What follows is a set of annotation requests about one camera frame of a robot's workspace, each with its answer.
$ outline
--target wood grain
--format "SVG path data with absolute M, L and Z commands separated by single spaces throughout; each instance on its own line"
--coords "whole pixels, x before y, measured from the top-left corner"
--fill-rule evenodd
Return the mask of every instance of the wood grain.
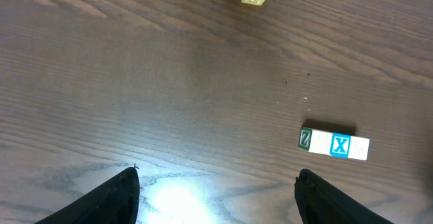
M 0 223 L 133 164 L 138 223 L 299 223 L 303 168 L 431 223 L 432 3 L 0 0 Z M 298 149 L 307 119 L 356 127 L 367 161 Z

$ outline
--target black object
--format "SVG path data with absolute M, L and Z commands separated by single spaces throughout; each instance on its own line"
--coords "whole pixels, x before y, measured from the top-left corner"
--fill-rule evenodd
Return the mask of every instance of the black object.
M 140 184 L 129 167 L 37 224 L 135 224 Z
M 296 178 L 295 199 L 304 224 L 391 223 L 308 169 Z

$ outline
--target green block face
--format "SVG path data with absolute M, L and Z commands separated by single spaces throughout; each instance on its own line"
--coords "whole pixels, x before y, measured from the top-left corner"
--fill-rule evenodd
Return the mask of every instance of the green block face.
M 313 132 L 309 128 L 301 128 L 298 147 L 310 150 L 311 135 Z

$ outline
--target brown tabletop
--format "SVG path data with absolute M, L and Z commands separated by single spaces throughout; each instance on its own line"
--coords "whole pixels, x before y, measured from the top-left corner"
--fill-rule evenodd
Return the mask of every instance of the brown tabletop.
M 433 0 L 0 0 L 0 223 L 128 166 L 138 223 L 299 223 L 311 169 L 433 222 Z M 306 122 L 368 159 L 297 147 Z

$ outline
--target letter x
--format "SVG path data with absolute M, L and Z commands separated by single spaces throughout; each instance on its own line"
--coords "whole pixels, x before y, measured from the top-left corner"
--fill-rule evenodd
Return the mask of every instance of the letter x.
M 347 139 L 336 137 L 336 140 L 338 142 L 338 148 L 336 148 L 336 150 L 334 150 L 334 152 L 339 152 L 339 153 L 345 154 L 346 150 L 344 150 L 343 146 L 347 142 Z

